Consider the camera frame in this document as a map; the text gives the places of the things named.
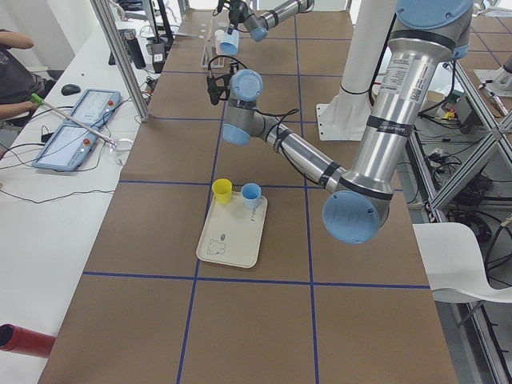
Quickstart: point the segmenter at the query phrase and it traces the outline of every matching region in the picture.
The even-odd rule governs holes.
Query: blue cup
[[[262,189],[258,184],[250,182],[242,187],[243,202],[246,204],[246,207],[251,210],[258,208],[261,202],[261,196]]]
[[[237,54],[239,37],[240,33],[237,30],[233,30],[231,34],[227,33],[220,44],[221,50],[225,54]]]

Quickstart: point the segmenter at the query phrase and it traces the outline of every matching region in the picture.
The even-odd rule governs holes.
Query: chair seat
[[[457,222],[413,224],[434,300],[512,302],[512,287],[492,288],[473,231]]]

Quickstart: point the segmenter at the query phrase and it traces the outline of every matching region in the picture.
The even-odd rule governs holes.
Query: computer mouse
[[[80,91],[80,87],[76,84],[65,84],[61,89],[61,93],[64,96],[69,96],[70,94],[77,94]]]

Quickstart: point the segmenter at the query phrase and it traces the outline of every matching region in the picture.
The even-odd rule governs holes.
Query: person's arm
[[[28,112],[30,110],[36,110],[37,108],[38,105],[34,104],[33,102],[17,102],[16,104],[2,104],[0,105],[0,120],[13,118],[18,114],[22,114],[23,112]]]
[[[8,30],[0,30],[0,44],[20,50],[28,50],[34,46],[34,42],[26,34]]]

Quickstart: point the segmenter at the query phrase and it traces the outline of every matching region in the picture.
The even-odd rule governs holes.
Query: red cylinder
[[[54,343],[55,336],[11,324],[0,326],[0,350],[48,358]]]

